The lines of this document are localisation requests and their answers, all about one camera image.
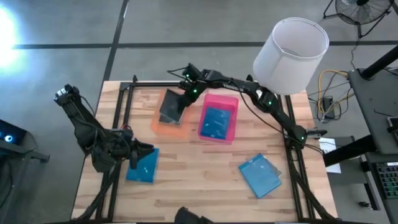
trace keyboard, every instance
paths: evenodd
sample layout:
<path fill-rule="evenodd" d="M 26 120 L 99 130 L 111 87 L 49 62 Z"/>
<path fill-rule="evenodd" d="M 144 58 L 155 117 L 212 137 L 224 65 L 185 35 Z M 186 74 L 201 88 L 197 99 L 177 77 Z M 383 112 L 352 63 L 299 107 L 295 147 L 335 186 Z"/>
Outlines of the keyboard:
<path fill-rule="evenodd" d="M 398 163 L 376 163 L 379 181 L 384 189 L 386 199 L 398 198 Z"/>

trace white lampshade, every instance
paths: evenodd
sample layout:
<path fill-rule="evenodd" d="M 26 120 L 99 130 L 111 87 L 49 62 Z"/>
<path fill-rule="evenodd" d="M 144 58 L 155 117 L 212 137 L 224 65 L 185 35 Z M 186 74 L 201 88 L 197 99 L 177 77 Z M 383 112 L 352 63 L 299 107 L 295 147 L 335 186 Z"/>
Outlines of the white lampshade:
<path fill-rule="evenodd" d="M 328 35 L 318 24 L 284 19 L 275 25 L 255 59 L 254 76 L 273 93 L 298 93 L 307 87 L 328 47 Z"/>

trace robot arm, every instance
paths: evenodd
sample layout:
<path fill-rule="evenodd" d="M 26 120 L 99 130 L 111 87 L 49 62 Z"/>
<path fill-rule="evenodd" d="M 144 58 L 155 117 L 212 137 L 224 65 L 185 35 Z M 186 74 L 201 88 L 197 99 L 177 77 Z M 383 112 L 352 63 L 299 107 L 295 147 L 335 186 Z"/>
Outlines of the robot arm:
<path fill-rule="evenodd" d="M 75 127 L 78 145 L 85 154 L 91 154 L 97 172 L 109 171 L 115 164 L 130 160 L 135 169 L 137 162 L 154 151 L 153 145 L 135 139 L 130 129 L 105 129 L 81 103 L 79 89 L 69 84 L 55 94 L 54 101 L 63 108 Z"/>
<path fill-rule="evenodd" d="M 179 111 L 182 111 L 185 107 L 194 103 L 206 88 L 227 88 L 229 90 L 239 91 L 247 94 L 254 106 L 259 108 L 262 112 L 271 114 L 271 116 L 287 131 L 287 135 L 291 139 L 294 139 L 291 141 L 292 147 L 296 149 L 304 148 L 308 135 L 306 130 L 292 122 L 289 116 L 280 108 L 275 94 L 267 88 L 260 86 L 260 84 L 252 80 L 244 81 L 226 77 L 215 70 L 203 70 L 200 72 L 190 63 L 185 68 L 182 75 L 186 80 L 181 81 L 179 87 L 185 90 L 185 93 L 180 97 L 180 103 L 178 105 Z"/>

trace electric fan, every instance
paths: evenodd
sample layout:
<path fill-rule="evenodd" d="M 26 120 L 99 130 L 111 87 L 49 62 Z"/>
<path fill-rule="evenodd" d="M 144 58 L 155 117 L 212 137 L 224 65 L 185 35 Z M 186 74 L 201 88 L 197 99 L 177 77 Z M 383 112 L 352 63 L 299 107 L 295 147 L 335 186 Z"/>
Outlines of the electric fan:
<path fill-rule="evenodd" d="M 336 1 L 336 14 L 326 15 L 326 11 L 333 1 Z M 374 27 L 390 13 L 390 8 L 394 0 L 331 0 L 328 7 L 323 12 L 323 18 L 340 17 L 348 24 L 358 27 L 358 37 L 362 38 L 368 35 Z M 362 35 L 361 25 L 377 21 L 364 35 Z"/>

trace wooden table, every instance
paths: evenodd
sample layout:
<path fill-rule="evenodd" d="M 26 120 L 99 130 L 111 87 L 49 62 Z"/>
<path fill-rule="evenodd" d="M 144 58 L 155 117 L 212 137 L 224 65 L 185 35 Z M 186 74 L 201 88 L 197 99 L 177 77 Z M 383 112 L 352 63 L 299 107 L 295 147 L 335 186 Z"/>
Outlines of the wooden table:
<path fill-rule="evenodd" d="M 105 82 L 101 92 L 96 118 L 105 128 L 112 126 L 119 84 L 120 82 Z M 164 90 L 165 88 L 155 87 L 134 89 L 129 125 L 140 141 L 151 143 L 160 149 L 160 157 L 153 185 L 127 181 L 128 161 L 123 163 L 114 221 L 173 222 L 177 210 L 182 206 L 214 222 L 297 221 L 281 133 L 256 118 L 246 108 L 238 92 L 218 89 L 208 92 L 239 98 L 236 135 L 232 145 L 198 138 L 197 128 L 205 94 L 191 105 L 193 113 L 187 138 L 156 135 L 150 124 L 159 93 Z M 247 96 L 245 99 L 257 114 L 280 128 L 271 115 L 260 112 Z M 304 128 L 313 128 L 306 92 L 292 95 L 292 104 L 297 124 Z M 307 142 L 317 144 L 316 140 L 309 139 Z M 238 169 L 238 165 L 259 153 L 264 154 L 283 172 L 280 177 L 282 185 L 262 199 L 254 196 Z M 311 190 L 326 210 L 336 217 L 335 203 L 322 156 L 308 148 L 303 150 L 303 156 Z M 91 203 L 100 189 L 101 179 L 102 174 L 96 173 L 88 157 L 83 167 L 72 217 L 82 214 Z M 300 198 L 306 213 L 302 192 Z M 109 197 L 106 197 L 105 211 L 108 209 L 108 200 Z"/>

